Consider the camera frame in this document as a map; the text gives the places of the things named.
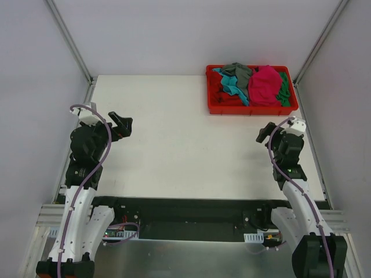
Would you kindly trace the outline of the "magenta t shirt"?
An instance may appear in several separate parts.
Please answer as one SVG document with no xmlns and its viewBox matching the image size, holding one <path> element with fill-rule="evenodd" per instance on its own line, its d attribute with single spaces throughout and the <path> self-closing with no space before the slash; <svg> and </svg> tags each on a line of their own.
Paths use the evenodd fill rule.
<svg viewBox="0 0 371 278">
<path fill-rule="evenodd" d="M 253 107 L 280 107 L 277 99 L 282 85 L 279 73 L 270 65 L 258 66 L 248 82 L 249 104 Z"/>
</svg>

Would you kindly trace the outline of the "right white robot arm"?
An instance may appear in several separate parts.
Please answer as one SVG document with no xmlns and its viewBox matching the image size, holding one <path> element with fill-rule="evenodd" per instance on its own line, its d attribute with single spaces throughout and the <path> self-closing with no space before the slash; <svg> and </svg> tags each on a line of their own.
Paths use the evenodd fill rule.
<svg viewBox="0 0 371 278">
<path fill-rule="evenodd" d="M 296 277 L 342 277 L 347 255 L 345 238 L 336 235 L 313 200 L 307 177 L 299 163 L 304 148 L 304 120 L 289 117 L 280 124 L 268 123 L 256 141 L 265 142 L 273 177 L 290 207 L 261 213 L 266 228 L 277 227 L 292 252 Z"/>
</svg>

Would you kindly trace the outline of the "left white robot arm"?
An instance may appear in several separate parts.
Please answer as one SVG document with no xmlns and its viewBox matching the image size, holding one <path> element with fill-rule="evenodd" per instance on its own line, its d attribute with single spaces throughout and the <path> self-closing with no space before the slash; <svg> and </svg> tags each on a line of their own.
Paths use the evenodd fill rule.
<svg viewBox="0 0 371 278">
<path fill-rule="evenodd" d="M 93 277 L 104 232 L 122 220 L 123 212 L 116 206 L 92 204 L 111 144 L 132 133 L 132 118 L 114 111 L 108 116 L 112 122 L 80 116 L 79 127 L 70 134 L 64 211 L 52 250 L 37 263 L 38 277 Z"/>
</svg>

